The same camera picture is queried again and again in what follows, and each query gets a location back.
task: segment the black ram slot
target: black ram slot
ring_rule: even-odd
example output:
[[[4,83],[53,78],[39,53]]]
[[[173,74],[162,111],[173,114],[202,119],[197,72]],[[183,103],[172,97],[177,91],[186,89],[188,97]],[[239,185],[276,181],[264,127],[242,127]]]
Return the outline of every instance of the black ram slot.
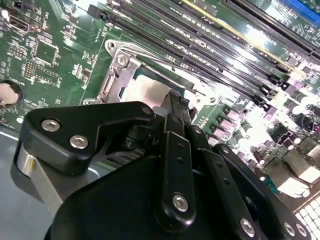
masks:
[[[161,5],[155,3],[155,1],[153,0],[143,0],[144,2],[147,1],[148,5],[154,5],[155,7],[159,7]],[[270,67],[277,69],[279,71],[282,71],[283,73],[287,73],[288,69],[282,65],[276,65],[273,61],[273,59],[270,59],[268,57],[265,57],[264,55],[260,55],[258,54],[256,51],[254,51],[252,48],[246,46],[246,42],[241,41],[240,39],[234,38],[233,35],[230,35],[229,32],[225,32],[224,29],[218,28],[214,25],[209,24],[207,21],[205,21],[203,18],[199,18],[198,15],[194,14],[194,11],[192,11],[192,9],[188,8],[182,8],[179,4],[176,4],[174,2],[172,2],[171,0],[159,0],[159,2],[164,2],[168,5],[170,5],[172,8],[178,10],[179,12],[181,12],[184,15],[187,15],[195,20],[197,20],[198,22],[200,22],[203,26],[205,26],[206,28],[210,29],[210,31],[212,31],[213,33],[219,35],[220,37],[222,37],[223,39],[227,40],[228,42],[242,48],[243,50],[245,50],[246,52],[250,53],[251,55],[253,55],[255,58],[257,58],[260,62],[269,65]],[[184,22],[186,21],[185,19],[180,17],[180,22]],[[190,25],[190,27],[193,27],[193,29],[195,30],[195,33],[197,33],[199,30],[196,29],[194,26]],[[215,39],[214,37],[210,36],[209,34],[207,34],[205,31],[201,30],[200,32],[202,34],[203,37],[205,37],[207,40],[209,41],[217,41],[217,43],[221,43],[221,41],[219,41],[218,39]]]
[[[242,73],[238,71],[237,69],[233,68],[231,64],[228,63],[227,61],[224,61],[223,59],[218,59],[217,56],[215,56],[214,54],[205,51],[204,48],[196,45],[191,40],[184,38],[183,36],[180,36],[179,33],[173,32],[172,29],[165,27],[161,23],[154,21],[144,13],[134,11],[131,5],[123,3],[121,9],[123,13],[129,13],[130,15],[135,16],[137,20],[144,22],[144,26],[153,27],[154,29],[157,29],[159,32],[161,32],[162,34],[167,35],[169,39],[178,41],[180,45],[183,46],[185,49],[195,50],[198,56],[200,56],[202,59],[206,60],[207,62],[212,61],[213,64],[216,65],[220,70],[223,70],[226,72],[230,71],[239,80],[241,80],[244,83],[247,83],[252,88],[260,89],[260,87],[262,87],[263,84],[261,82],[257,81],[256,79],[252,78],[246,73]],[[190,34],[193,38],[195,39],[197,38],[191,32],[185,29],[184,31]]]
[[[180,19],[178,16],[174,15],[170,11],[168,12],[167,9],[165,9],[163,6],[159,5],[158,3],[152,0],[131,0],[131,2],[136,3],[151,12],[156,11],[157,12],[156,14],[159,17],[161,17],[166,22],[170,23],[172,26],[178,27],[179,29],[183,30],[184,33],[187,33],[188,35],[192,36],[195,39],[199,39],[200,41],[202,41],[204,44],[206,44],[216,52],[222,55],[225,55],[234,61],[241,63],[250,72],[259,76],[260,79],[264,79],[267,81],[268,77],[271,75],[266,73],[267,70],[261,67],[260,65],[256,64],[254,61],[246,59],[241,55],[234,53],[232,50],[228,48],[228,45],[223,40],[219,40],[218,38],[212,37],[211,35],[206,34],[205,32],[199,33],[199,30],[195,26],[184,23],[183,19]]]
[[[133,36],[139,36],[140,38],[144,39],[146,42],[150,43],[151,45],[157,48],[160,48],[163,52],[165,52],[169,56],[182,60],[183,62],[186,63],[186,65],[190,66],[188,70],[198,73],[204,76],[205,78],[210,79],[213,82],[230,86],[231,88],[233,88],[235,92],[246,96],[247,98],[254,101],[257,105],[260,105],[261,103],[262,104],[265,103],[265,101],[260,96],[256,95],[254,92],[248,91],[246,88],[239,85],[238,83],[228,80],[225,76],[219,74],[215,70],[201,64],[200,62],[195,61],[189,55],[178,52],[176,48],[170,46],[169,44],[167,44],[166,42],[163,42],[160,39],[155,38],[153,35],[151,35],[150,33],[144,30],[141,30],[137,26],[128,23],[126,20],[116,15],[113,15],[112,18],[110,19],[110,22],[115,26],[120,27],[124,31],[132,34]]]
[[[298,53],[310,62],[320,65],[320,51],[303,37],[278,23],[264,11],[246,0],[224,0],[223,5],[263,30],[266,34]]]

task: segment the screw hole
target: screw hole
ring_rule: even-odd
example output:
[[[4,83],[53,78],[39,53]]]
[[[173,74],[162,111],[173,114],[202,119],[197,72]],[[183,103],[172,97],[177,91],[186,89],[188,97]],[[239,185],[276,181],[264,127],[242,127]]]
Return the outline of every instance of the screw hole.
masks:
[[[246,109],[246,108],[242,109],[242,113],[243,114],[247,114],[248,113],[248,109]]]
[[[227,178],[224,178],[223,181],[224,181],[225,184],[230,185],[230,182],[229,182],[229,180]]]
[[[108,46],[108,49],[110,49],[110,50],[115,49],[115,44],[113,42],[109,42],[107,46]]]
[[[183,144],[181,144],[181,143],[178,143],[178,148],[184,149],[184,148],[185,148],[185,145],[183,145]]]
[[[180,156],[176,158],[180,164],[184,164],[184,159]]]

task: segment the black metal arm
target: black metal arm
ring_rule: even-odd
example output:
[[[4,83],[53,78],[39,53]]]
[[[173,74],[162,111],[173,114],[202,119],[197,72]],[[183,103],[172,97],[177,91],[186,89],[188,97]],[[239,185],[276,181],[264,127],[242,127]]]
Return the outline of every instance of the black metal arm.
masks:
[[[46,239],[311,239],[226,145],[211,149],[182,99],[162,107],[164,117],[141,102],[27,114],[11,176],[55,215]],[[133,149],[144,155],[87,183],[98,153]]]

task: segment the metal bracket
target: metal bracket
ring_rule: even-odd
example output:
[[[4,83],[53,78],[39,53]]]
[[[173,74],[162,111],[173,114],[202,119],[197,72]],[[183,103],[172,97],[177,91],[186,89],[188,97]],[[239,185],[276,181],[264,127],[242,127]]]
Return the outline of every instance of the metal bracket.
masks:
[[[121,90],[133,80],[140,66],[140,61],[118,48],[114,53],[95,103],[120,103]]]
[[[143,66],[146,70],[161,76],[168,82],[176,85],[178,88],[184,89],[185,91],[189,92],[190,94],[188,94],[188,96],[195,96],[192,97],[192,99],[199,99],[199,97],[196,96],[199,95],[198,91],[195,91],[173,81],[161,72],[150,67],[145,62],[137,59],[137,56],[141,56],[148,58],[160,65],[166,64],[166,61],[164,59],[161,59],[150,51],[140,47],[135,43],[114,39],[105,41],[104,47],[107,52],[113,57],[113,59],[105,75],[99,94],[95,100],[96,104],[121,102],[121,97],[119,96],[120,92],[123,88],[128,87],[130,82],[133,80],[136,71],[141,66]]]
[[[29,154],[23,145],[17,158],[18,169],[33,182],[39,196],[54,217],[61,204],[75,191],[88,184],[87,173],[68,176]]]

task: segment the green circuit board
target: green circuit board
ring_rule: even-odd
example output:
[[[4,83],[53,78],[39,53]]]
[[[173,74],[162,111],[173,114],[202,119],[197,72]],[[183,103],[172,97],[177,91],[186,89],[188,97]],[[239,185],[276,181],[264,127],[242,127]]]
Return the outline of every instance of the green circuit board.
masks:
[[[2,0],[1,7],[14,9],[15,2],[15,0]],[[320,46],[319,29],[313,26],[313,31],[310,31],[311,24],[290,9],[284,11],[282,8],[278,11],[277,6],[280,2],[276,0],[272,0],[272,2],[251,0],[250,2],[266,13],[270,13],[280,23],[286,24],[288,28],[308,40],[315,48]],[[23,89],[24,99],[21,103],[1,108],[1,124],[19,131],[24,116],[32,109],[77,106],[83,104],[85,100],[95,99],[112,61],[112,57],[104,46],[108,39],[136,43],[177,65],[184,65],[181,60],[174,58],[163,48],[141,37],[138,30],[148,33],[160,43],[169,45],[177,53],[191,56],[200,64],[206,65],[211,71],[218,70],[219,72],[219,62],[205,61],[197,55],[197,50],[188,48],[188,41],[196,45],[200,42],[200,38],[181,30],[168,15],[154,11],[155,6],[165,10],[181,23],[204,30],[208,38],[219,41],[219,44],[225,49],[230,49],[238,54],[238,57],[234,57],[225,50],[216,49],[214,43],[199,44],[200,51],[209,52],[215,60],[222,61],[222,65],[224,63],[230,65],[228,70],[221,71],[221,76],[233,78],[233,70],[236,69],[240,75],[236,82],[240,86],[250,89],[253,93],[259,94],[259,91],[252,83],[245,81],[246,76],[249,76],[252,81],[261,81],[274,88],[268,83],[267,77],[260,74],[261,71],[279,78],[284,76],[284,72],[276,66],[276,61],[272,62],[270,57],[253,47],[258,40],[268,53],[275,55],[282,61],[294,58],[305,66],[309,66],[310,72],[300,79],[300,83],[307,91],[319,95],[319,67],[317,68],[298,53],[290,51],[285,45],[263,33],[255,27],[253,22],[245,20],[241,15],[229,9],[226,2],[207,0],[204,3],[214,8],[212,14],[215,18],[239,31],[241,35],[249,39],[249,42],[245,42],[239,37],[238,42],[235,42],[233,39],[236,39],[236,36],[230,33],[228,33],[228,37],[224,37],[226,32],[221,31],[218,24],[207,21],[209,25],[206,26],[203,20],[196,16],[197,14],[201,17],[199,12],[186,15],[179,5],[170,0],[155,2],[133,0],[126,3],[127,8],[86,0],[38,0],[34,3],[33,11],[29,9],[18,10],[20,16],[23,15],[25,18],[36,21],[40,26],[38,31],[28,33],[21,32],[15,26],[5,26],[5,20],[2,18],[0,79],[19,84]],[[88,15],[90,4],[95,4],[105,13],[121,18],[136,30],[123,30],[121,27]],[[139,14],[129,14],[130,10]],[[160,24],[166,30],[158,31],[153,28],[151,23]],[[173,35],[178,36],[181,40],[174,39]],[[265,60],[248,53],[249,51],[244,52],[244,48],[253,50],[258,56],[263,56]],[[172,72],[169,74],[179,84],[191,88],[191,82]],[[250,112],[253,109],[254,104],[246,96],[234,91],[228,91],[226,95],[224,88],[215,82],[211,81],[207,84],[216,98],[216,104],[202,104],[197,108],[198,114],[194,120],[194,123],[201,127],[205,133],[211,132],[212,126],[218,123],[218,119],[225,109],[232,107],[239,112],[244,110]]]

